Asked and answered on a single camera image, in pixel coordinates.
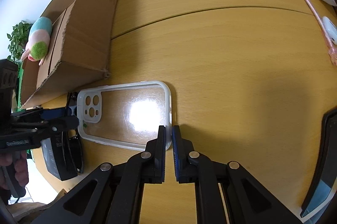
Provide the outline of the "person's left hand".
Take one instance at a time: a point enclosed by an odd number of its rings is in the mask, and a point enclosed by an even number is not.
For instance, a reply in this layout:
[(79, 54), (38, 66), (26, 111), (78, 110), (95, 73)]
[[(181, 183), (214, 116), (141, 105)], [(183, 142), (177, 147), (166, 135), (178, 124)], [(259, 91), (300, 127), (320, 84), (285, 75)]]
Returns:
[[(28, 168), (27, 168), (27, 151), (20, 152), (21, 158), (14, 163), (15, 179), (19, 185), (25, 187), (29, 182)], [(11, 153), (1, 153), (1, 167), (10, 166), (13, 163), (13, 156)]]

